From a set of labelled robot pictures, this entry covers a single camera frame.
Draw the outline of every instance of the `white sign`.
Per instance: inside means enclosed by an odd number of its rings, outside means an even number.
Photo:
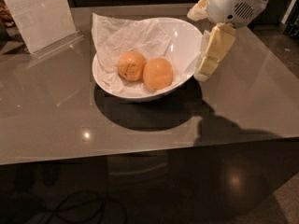
[[[76,32],[67,0],[5,0],[30,53]]]

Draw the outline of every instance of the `white robot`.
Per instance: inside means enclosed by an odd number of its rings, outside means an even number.
[[[204,32],[201,51],[194,73],[198,81],[206,81],[217,69],[235,42],[235,29],[247,26],[264,9],[268,0],[199,0],[188,12],[188,18],[209,18],[216,26]]]

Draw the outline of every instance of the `orange bun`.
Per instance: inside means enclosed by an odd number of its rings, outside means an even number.
[[[144,67],[143,80],[151,91],[157,91],[171,85],[173,80],[171,63],[164,58],[149,60]]]
[[[142,78],[146,63],[145,57],[139,52],[124,52],[118,61],[118,73],[128,81],[138,81]]]

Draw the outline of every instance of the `bowl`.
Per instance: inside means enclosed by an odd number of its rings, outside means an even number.
[[[195,71],[196,62],[200,55],[200,46],[202,40],[201,32],[187,21],[174,18],[153,18],[146,21],[158,21],[161,24],[164,32],[170,36],[171,41],[167,52],[171,53],[172,65],[179,71],[179,80],[173,83],[168,88],[161,89],[156,92],[141,92],[140,91],[113,91],[103,82],[99,76],[99,65],[96,54],[93,58],[93,77],[98,86],[105,92],[133,102],[148,102],[166,96],[174,91],[179,86],[183,85],[190,79]]]

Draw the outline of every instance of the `gray table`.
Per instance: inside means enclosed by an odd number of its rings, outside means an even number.
[[[96,86],[93,12],[187,20],[191,6],[74,8],[84,34],[76,45],[40,60],[0,55],[0,164],[298,137],[299,80],[248,28],[206,83],[191,79],[146,104]]]

